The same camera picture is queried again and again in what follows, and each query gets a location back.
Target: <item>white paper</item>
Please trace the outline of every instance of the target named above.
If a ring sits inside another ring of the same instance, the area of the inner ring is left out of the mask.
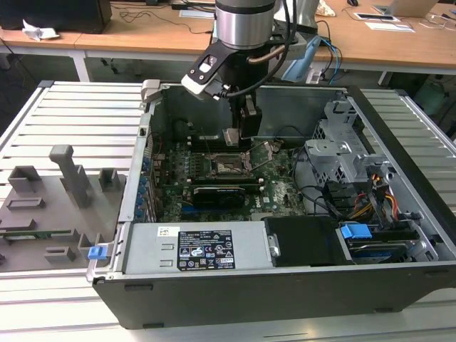
[[[180,232],[180,227],[158,227],[158,237],[177,237]]]
[[[371,30],[395,31],[395,32],[415,32],[407,25],[387,24],[387,23],[365,23]]]
[[[23,20],[22,23],[24,24],[22,32],[24,32],[30,39],[40,41],[41,39],[51,39],[60,37],[56,33],[56,30],[54,30],[53,28],[35,27],[33,25],[28,24],[25,20]]]

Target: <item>black side panel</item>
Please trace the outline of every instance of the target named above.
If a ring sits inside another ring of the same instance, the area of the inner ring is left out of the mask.
[[[99,281],[93,288],[128,329],[400,311],[450,287],[456,266],[263,276]]]
[[[355,103],[363,112],[366,119],[374,127],[380,136],[382,143],[393,155],[394,160],[405,173],[407,178],[413,184],[413,187],[423,199],[430,211],[434,214],[437,221],[450,237],[451,241],[456,244],[456,217],[429,183],[421,170],[416,166],[413,159],[405,151],[398,139],[391,132],[385,121],[375,111],[369,100],[359,90],[358,87],[347,87],[348,94],[353,97]]]

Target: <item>laptop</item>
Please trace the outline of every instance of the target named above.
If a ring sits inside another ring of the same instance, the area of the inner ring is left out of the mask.
[[[390,6],[373,5],[373,8],[389,16],[424,18],[439,0],[393,0]]]

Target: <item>circuit board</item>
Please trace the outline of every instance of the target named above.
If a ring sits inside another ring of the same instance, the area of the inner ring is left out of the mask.
[[[246,153],[192,152],[174,143],[155,163],[160,198],[159,222],[259,221],[268,216],[305,214],[291,177],[290,150],[272,153],[269,142],[255,142]],[[195,189],[243,190],[243,203],[230,209],[196,209]]]

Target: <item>computer case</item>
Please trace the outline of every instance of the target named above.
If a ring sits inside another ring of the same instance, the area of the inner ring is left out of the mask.
[[[22,20],[37,27],[59,31],[101,33],[112,12],[109,0],[3,0],[0,26],[22,29]]]

